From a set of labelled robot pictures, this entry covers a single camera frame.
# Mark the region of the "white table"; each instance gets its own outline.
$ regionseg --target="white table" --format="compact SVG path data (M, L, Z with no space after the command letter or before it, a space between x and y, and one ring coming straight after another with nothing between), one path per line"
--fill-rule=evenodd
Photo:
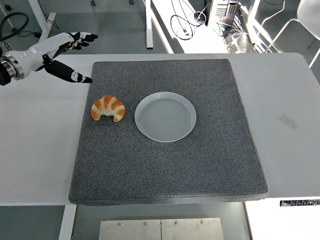
M60 55L90 76L98 61L226 58L238 84L268 198L320 196L320 86L297 53ZM71 205L88 92L44 70L0 87L0 205ZM294 120L293 130L280 117ZM74 206L66 208L71 215Z

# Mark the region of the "desk leg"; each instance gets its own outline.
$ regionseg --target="desk leg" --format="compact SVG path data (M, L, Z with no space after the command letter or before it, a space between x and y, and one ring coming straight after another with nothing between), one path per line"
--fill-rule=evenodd
M251 41L253 46L255 44L259 44L260 43L260 40L257 37L257 33L255 31L255 28L254 28L254 21L256 19L256 14L257 14L257 11L258 11L259 4L260 4L260 0L255 0L254 1L254 4L253 4L252 8L250 8L250 10L249 10L248 20L247 20L247 24L246 24L246 27L247 27L247 30L248 30L248 34L249 34L249 38L250 38L250 41Z
M151 21L151 0L145 0L145 17L146 17L146 48L153 49L154 41L152 35L152 21Z
M57 14L55 12L51 12L49 14L48 22L47 22L44 17L44 14L40 8L38 1L37 0L29 0L29 4L33 10L33 13L36 17L36 20L38 21L38 23L40 25L40 28L42 29L42 34L41 34L41 37L39 40L39 42L42 42L43 40L48 38L49 33L51 31L52 24L49 21L54 21Z
M71 239L72 229L74 227L74 220L76 215L77 205L64 206L64 213L60 228L59 240Z

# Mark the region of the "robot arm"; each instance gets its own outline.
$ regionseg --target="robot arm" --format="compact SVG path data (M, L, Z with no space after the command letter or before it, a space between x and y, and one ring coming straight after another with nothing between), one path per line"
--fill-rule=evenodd
M0 58L0 85L10 83L11 78L24 79L31 71L41 69L71 83L92 83L91 78L82 76L71 67L53 59L66 51L80 50L97 37L88 32L60 33L26 51L9 51Z

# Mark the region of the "cable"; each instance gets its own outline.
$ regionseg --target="cable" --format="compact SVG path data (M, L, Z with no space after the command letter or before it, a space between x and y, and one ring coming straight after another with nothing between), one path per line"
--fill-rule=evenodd
M44 10L42 9L42 6L41 6L40 1L39 1L39 0L37 0L37 1L38 1L38 3L39 3L39 6L40 6L40 9L41 9L42 13L43 13L43 14L45 15L45 17L46 17L47 22L51 23L53 26L55 26L57 29L59 29L59 26L58 26L58 24L57 24L55 21L49 20L48 16L45 14Z
M181 7L181 10L182 10L185 18L182 17L182 16L177 15L177 12L176 12L176 9L175 9L175 6L174 6L174 2L173 2L173 0L171 0L171 4L172 4L173 11L174 11L174 15L171 16L170 25L171 25L171 29L172 29L172 32L174 33L174 35L177 38L186 41L186 40L192 39L194 37L195 33L196 33L196 28L200 27L201 25L203 25L206 22L207 17L204 14L204 11L207 8L207 6L209 5L211 0L209 0L209 2L207 3L207 5L204 7L204 9L202 11L194 11L184 0L182 0L182 1L192 12L187 16L187 14L184 11L184 8L183 8L183 6L181 4L181 1L178 0L179 5ZM189 21L188 18L189 18L190 15L194 16L193 18L194 18L195 22L197 23L197 25L193 24L193 23L191 23ZM174 30L174 27L173 27L173 19L174 18L176 18L178 20L179 25L180 25L180 27L178 27L178 29L176 31Z
M19 36L20 36L20 37L28 37L28 36L30 36L31 34L33 34L36 38L40 38L40 37L41 37L41 32L42 32L42 30L41 30L41 31L21 31L21 32L19 33Z
M267 2L267 1L265 1L265 0L261 0L261 1L264 2L264 3L266 3L266 4L272 5L272 6L279 6L279 5L283 4L286 0L282 1L282 2L279 3L279 4L272 4L272 3Z
M282 9L280 11L276 12L275 14L265 18L261 23L261 27L265 24L266 21L268 21L269 19L273 18L275 15L281 13L285 9L286 0L284 0L282 3L283 3Z
M227 24L227 23L224 23L224 22L221 22L221 21L217 21L216 23L217 23L218 25L219 25L219 24L222 24L222 25L226 25L226 26L232 27L232 28L234 28L235 30L237 30L237 32L243 33L243 31L242 31L240 28L236 28L236 27L234 27L234 26L232 26L232 25L229 25L229 24Z
M2 31L3 31L3 28L4 28L5 22L6 22L9 18L11 18L11 17L13 17L13 16L17 16L17 15L21 15L21 16L24 16L24 17L25 17L25 22L24 22L24 24L23 24L17 31L15 31L14 33L11 33L11 34L9 34L9 35L7 35L7 36L2 36ZM10 38L12 38L12 37L15 36L15 35L18 35L23 29L25 29L25 27L28 25L28 23L29 23L29 17L28 17L27 14L25 14L25 13L23 13L23 12L12 12L12 13L8 14L7 16L5 16L4 19L3 19L3 20L1 21L1 23L0 23L0 42L5 41L5 40L7 40L7 39L10 39Z
M239 8L240 8L246 1L247 1L247 0L244 0L243 3L239 4L239 6L237 7L237 9L236 9L236 11L235 11L236 13L238 13Z

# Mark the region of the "bread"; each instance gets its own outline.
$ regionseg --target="bread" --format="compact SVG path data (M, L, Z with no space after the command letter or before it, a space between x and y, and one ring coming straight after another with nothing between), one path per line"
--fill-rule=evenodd
M114 116L113 121L119 122L125 115L125 105L115 96L105 95L93 103L90 113L95 121L98 121L101 115L105 115Z

